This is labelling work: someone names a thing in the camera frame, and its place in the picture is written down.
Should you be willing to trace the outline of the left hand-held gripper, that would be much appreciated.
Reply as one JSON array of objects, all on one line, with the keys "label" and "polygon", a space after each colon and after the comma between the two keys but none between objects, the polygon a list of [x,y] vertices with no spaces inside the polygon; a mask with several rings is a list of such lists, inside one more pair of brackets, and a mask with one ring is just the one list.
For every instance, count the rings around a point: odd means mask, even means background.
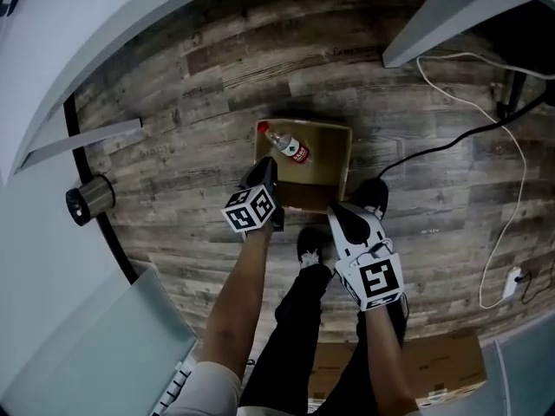
[{"label": "left hand-held gripper", "polygon": [[235,233],[259,230],[268,222],[274,231],[284,229],[284,209],[275,199],[277,180],[278,164],[272,157],[260,159],[244,174],[239,181],[242,190],[221,210]]}]

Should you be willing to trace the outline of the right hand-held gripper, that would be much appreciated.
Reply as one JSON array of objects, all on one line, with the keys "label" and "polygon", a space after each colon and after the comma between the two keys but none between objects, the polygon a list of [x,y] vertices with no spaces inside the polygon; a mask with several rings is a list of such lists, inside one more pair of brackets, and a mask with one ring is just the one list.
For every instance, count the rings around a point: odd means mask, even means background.
[{"label": "right hand-held gripper", "polygon": [[[331,204],[328,219],[339,252],[366,244],[382,232],[381,221],[374,213],[349,203]],[[336,262],[335,270],[361,311],[395,302],[404,292],[400,256],[393,252],[389,238],[354,250]]]}]

